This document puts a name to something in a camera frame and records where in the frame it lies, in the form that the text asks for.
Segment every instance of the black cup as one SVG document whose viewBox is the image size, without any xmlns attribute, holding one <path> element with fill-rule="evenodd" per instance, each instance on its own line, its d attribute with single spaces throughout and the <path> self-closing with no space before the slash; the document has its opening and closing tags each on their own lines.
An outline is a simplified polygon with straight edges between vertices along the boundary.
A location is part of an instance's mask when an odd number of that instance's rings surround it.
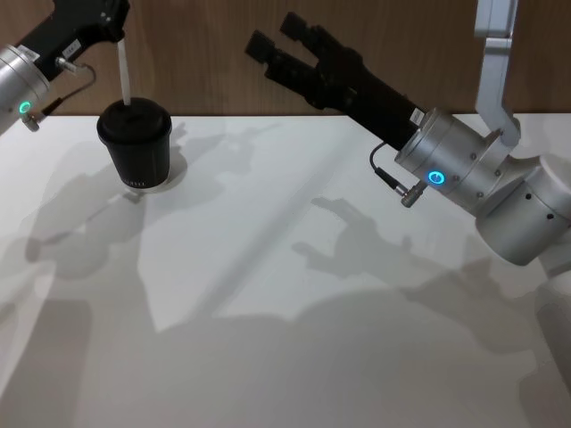
<svg viewBox="0 0 571 428">
<path fill-rule="evenodd" d="M 123 183 L 150 189 L 169 177 L 169 113 L 159 104 L 133 98 L 110 105 L 97 121 L 97 134 L 107 146 Z"/>
</svg>

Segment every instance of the white straw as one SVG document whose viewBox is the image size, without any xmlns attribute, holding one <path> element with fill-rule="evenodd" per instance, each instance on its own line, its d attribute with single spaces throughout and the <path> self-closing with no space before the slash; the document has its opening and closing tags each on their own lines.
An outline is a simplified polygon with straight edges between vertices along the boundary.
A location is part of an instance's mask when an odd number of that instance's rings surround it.
<svg viewBox="0 0 571 428">
<path fill-rule="evenodd" d="M 121 77 L 121 92 L 123 93 L 123 103 L 131 105 L 131 85 L 128 80 L 127 53 L 125 51 L 125 39 L 117 44 L 119 53 L 119 71 Z"/>
</svg>

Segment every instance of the blue led ring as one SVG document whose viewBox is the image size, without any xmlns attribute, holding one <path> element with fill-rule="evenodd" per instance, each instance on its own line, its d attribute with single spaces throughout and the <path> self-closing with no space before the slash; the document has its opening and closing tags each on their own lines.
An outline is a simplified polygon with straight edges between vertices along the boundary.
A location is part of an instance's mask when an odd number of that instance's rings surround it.
<svg viewBox="0 0 571 428">
<path fill-rule="evenodd" d="M 20 114 L 26 114 L 32 109 L 32 103 L 30 101 L 24 101 L 20 104 Z"/>
<path fill-rule="evenodd" d="M 428 181 L 433 185 L 443 185 L 446 182 L 446 176 L 440 171 L 430 171 Z"/>
</svg>

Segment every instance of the cable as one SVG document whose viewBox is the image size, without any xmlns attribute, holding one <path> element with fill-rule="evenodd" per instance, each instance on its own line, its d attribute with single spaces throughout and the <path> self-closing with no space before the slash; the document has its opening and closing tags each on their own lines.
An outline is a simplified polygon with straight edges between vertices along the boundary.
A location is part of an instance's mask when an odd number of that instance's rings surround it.
<svg viewBox="0 0 571 428">
<path fill-rule="evenodd" d="M 65 95 L 64 97 L 57 98 L 55 101 L 53 101 L 47 107 L 45 107 L 42 110 L 42 115 L 44 117 L 49 116 L 50 114 L 52 114 L 55 111 L 55 109 L 57 109 L 63 103 L 68 101 L 70 98 L 74 97 L 77 94 L 80 94 L 81 92 L 85 91 L 86 89 L 90 88 L 91 86 L 93 86 L 95 84 L 95 82 L 97 81 L 97 73 L 95 72 L 95 69 L 93 67 L 91 67 L 88 64 L 81 64 L 78 66 L 78 69 L 89 71 L 91 73 L 91 79 L 85 85 L 78 87 L 77 89 L 75 89 L 74 91 L 71 91 L 69 94 Z"/>
<path fill-rule="evenodd" d="M 62 98 L 63 102 L 66 102 L 71 97 L 73 97 L 73 96 L 85 91 L 86 89 L 90 88 L 97 81 L 97 73 L 95 72 L 95 69 L 93 67 L 91 67 L 90 65 L 87 65 L 87 64 L 81 64 L 78 66 L 78 68 L 82 69 L 82 70 L 88 70 L 91 73 L 91 80 L 89 80 L 85 85 L 78 87 L 75 91 L 72 91 L 69 94 L 65 95 Z"/>
<path fill-rule="evenodd" d="M 374 170 L 377 170 L 377 165 L 375 165 L 375 155 L 377 154 L 377 152 L 378 152 L 379 150 L 381 150 L 383 147 L 385 147 L 385 145 L 386 145 L 386 143 L 381 143 L 381 144 L 379 144 L 377 147 L 375 147 L 375 148 L 373 149 L 373 152 L 371 152 L 371 155 L 370 155 L 369 158 L 368 158 L 368 161 L 369 161 L 370 164 L 371 164 L 371 168 L 374 169 Z"/>
<path fill-rule="evenodd" d="M 371 164 L 371 168 L 375 171 L 375 174 L 377 174 L 377 176 L 379 178 L 381 178 L 389 187 L 391 187 L 396 193 L 400 194 L 401 196 L 403 196 L 405 193 L 408 192 L 407 188 L 401 184 L 401 182 L 399 180 L 397 180 L 396 178 L 394 178 L 393 176 L 391 176 L 388 172 L 386 172 L 384 169 L 379 168 L 376 164 L 375 164 L 375 155 L 377 154 L 377 152 L 379 150 L 381 150 L 383 147 L 385 147 L 386 143 L 381 143 L 379 144 L 377 147 L 375 147 L 373 149 L 373 151 L 371 152 L 368 161 Z"/>
</svg>

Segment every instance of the white table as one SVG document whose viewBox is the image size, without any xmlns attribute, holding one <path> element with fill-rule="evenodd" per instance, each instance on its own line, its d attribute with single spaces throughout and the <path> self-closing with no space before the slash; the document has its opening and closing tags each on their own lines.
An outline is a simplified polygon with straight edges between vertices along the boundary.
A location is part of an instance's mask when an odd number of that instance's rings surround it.
<svg viewBox="0 0 571 428">
<path fill-rule="evenodd" d="M 521 120 L 518 154 L 571 155 L 571 115 Z M 350 120 L 174 119 L 144 196 L 95 121 L 0 139 L 3 428 L 571 425 L 540 264 L 433 191 L 405 210 Z"/>
</svg>

